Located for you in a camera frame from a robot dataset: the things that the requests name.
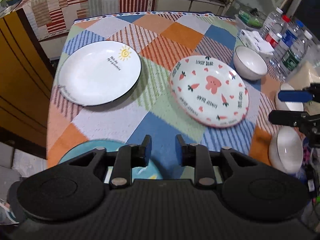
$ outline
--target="table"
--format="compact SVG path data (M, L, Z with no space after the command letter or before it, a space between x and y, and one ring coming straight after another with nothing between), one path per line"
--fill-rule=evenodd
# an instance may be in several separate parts
M118 12L151 11L153 0L22 0L38 40L69 32L73 21Z
M193 174L192 168L178 165L176 134L182 134L187 143L198 142L210 150L230 146L270 165L268 146L279 126L268 121L268 114L275 109L274 97L280 87L272 68L259 81L244 81L250 100L247 117L227 129L205 127L193 120L179 110L169 90L170 70L184 57L206 55L234 68L233 51L242 45L234 25L233 20L213 14L184 12L138 12L75 21L58 69L80 47L115 40L137 51L142 72L131 93L101 106L82 107L68 102L54 81L47 132L48 167L84 141L106 138L140 144L146 134L152 136L152 160L160 165L164 178Z

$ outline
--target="green bottle label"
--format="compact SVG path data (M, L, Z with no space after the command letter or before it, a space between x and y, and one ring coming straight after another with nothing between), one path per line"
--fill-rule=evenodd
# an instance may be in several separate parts
M294 53L289 49L282 58L283 65L290 71L294 70L299 64L300 60L294 56Z

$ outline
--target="tissue box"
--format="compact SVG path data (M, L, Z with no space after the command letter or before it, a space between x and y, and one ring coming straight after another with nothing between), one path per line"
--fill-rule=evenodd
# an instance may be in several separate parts
M268 62L273 58L273 47L262 39L258 32L240 30L237 36L245 46L256 51L265 61Z

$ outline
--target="pink bear drawing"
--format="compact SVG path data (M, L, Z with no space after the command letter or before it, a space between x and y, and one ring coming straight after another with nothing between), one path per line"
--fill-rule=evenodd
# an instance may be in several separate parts
M207 76L206 79L208 83L206 84L205 88L207 90L211 89L211 93L215 95L217 93L218 88L221 87L220 80L213 76Z

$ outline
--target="white plate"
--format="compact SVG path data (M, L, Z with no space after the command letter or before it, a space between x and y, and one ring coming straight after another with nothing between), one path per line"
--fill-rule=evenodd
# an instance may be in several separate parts
M71 54L58 73L58 87L82 106L111 102L128 92L141 73L139 55L117 41L98 41Z
M186 57L171 71L170 86L178 104L205 125L236 125L248 112L249 95L231 67L206 56Z

